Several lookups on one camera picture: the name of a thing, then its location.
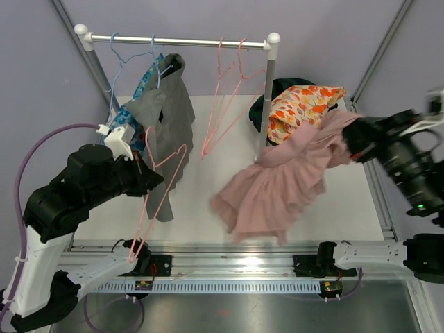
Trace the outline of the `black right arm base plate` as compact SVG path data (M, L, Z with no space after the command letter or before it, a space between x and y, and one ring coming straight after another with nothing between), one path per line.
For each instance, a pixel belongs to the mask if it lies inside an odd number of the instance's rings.
M357 277L355 268L343 270L335 266L320 267L316 263L316 255L294 255L293 271L296 277L309 278L339 278L339 277Z

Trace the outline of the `orange floral skirt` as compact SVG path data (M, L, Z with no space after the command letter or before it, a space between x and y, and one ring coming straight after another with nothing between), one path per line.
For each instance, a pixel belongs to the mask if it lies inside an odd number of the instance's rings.
M304 122L318 127L345 94L342 86L293 85L285 89L271 101L268 140L272 145L281 144Z

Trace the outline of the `pink pleated skirt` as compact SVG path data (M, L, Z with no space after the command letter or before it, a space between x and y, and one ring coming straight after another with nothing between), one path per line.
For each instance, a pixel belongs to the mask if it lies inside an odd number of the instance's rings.
M210 201L233 242L275 237L285 245L288 229L325 193L326 170L350 163L343 129L358 118L333 110L319 126L305 121L287 140L267 146L254 164L235 174Z

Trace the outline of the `dark green plaid skirt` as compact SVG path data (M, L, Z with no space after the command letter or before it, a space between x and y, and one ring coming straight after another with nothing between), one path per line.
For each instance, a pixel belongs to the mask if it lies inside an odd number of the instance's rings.
M294 85L315 85L315 83L303 78L276 78L273 80L273 89L271 100L279 96L283 91ZM255 129L261 131L262 112L263 112L264 96L261 95L249 109L249 119L253 123Z

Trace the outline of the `pink wire hanger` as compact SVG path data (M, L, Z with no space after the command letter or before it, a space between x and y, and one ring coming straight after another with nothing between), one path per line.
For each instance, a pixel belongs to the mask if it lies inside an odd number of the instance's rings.
M226 127L224 128L222 127L224 119L228 115L228 112L231 109L231 105L234 101L234 98L237 96L240 87L246 81L251 80L257 76L261 76L263 73L266 72L265 69L261 69L256 73L253 73L251 75L246 75L243 68L242 52L241 52L242 46L244 45L244 42L246 40L247 39L244 38L239 42L239 45L237 47L237 60L233 60L235 61L235 65L233 70L231 71L231 75L227 74L222 81L222 86L221 89L219 90L219 97L216 105L216 109L219 110L219 115L218 115L219 121L217 122L218 131L214 134L213 138L210 141L210 144L208 146L209 153L207 154L207 156L216 148L219 142L227 135L227 133L232 129L232 127L236 124L236 122L238 122L247 111L247 107L244 107L241 111L237 113L235 118ZM232 78L234 76L235 71L239 76L239 81L237 82L237 85L232 91L232 93L230 95L227 95L227 91L231 86Z

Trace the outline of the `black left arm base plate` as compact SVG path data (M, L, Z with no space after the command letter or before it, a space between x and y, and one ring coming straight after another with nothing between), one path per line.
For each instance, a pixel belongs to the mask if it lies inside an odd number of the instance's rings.
M135 268L130 272L119 274L119 277L169 277L172 259L171 255L165 254L139 255Z

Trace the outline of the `pink hanger of floral skirt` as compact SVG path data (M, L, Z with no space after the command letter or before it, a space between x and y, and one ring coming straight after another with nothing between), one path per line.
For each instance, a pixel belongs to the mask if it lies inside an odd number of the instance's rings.
M219 40L218 48L217 48L218 78L217 78L217 83L216 83L216 89L214 92L214 97L212 99L212 107L210 110L210 116L209 116L209 119L207 122L207 132L205 134L205 138L204 138L204 142L203 142L203 146L202 146L202 150L201 150L201 155L200 155L202 160L204 160L205 157L207 156L207 154L209 153L208 146L210 144L210 141L213 138L214 134L218 131L217 122L219 121L218 120L219 110L216 109L216 105L217 105L217 101L218 101L218 97L219 97L219 90L221 89L221 86L222 86L222 81L227 74L231 75L231 71L233 70L234 65L235 65L235 61L233 61L225 69L222 68L221 49L222 49L224 41L225 41L225 38L221 37Z

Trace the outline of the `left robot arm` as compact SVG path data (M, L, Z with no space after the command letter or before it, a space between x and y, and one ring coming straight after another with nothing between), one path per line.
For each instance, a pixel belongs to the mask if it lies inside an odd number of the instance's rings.
M69 155L66 167L47 186L31 194L24 210L27 255L10 306L10 323L17 332L57 323L112 278L148 272L151 252L136 239L73 271L58 269L58 262L92 209L122 194L145 196L162 181L140 156L115 158L108 147L87 144Z

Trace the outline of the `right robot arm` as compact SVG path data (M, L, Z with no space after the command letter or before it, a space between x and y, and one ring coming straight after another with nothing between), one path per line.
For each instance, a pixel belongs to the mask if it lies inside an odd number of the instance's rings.
M426 132L442 144L443 136L434 131L441 124L442 110L422 114L406 110L379 119L362 117L343 130L352 158L359 163L376 160L397 188L392 193L395 197L386 199L394 226L400 223L400 200L408 217L431 217L434 225L443 226L443 162L434 161L432 151L418 148L413 140L414 135ZM319 245L314 263L323 276L386 267L408 270L419 280L442 284L443 235L422 233L368 245L325 241Z

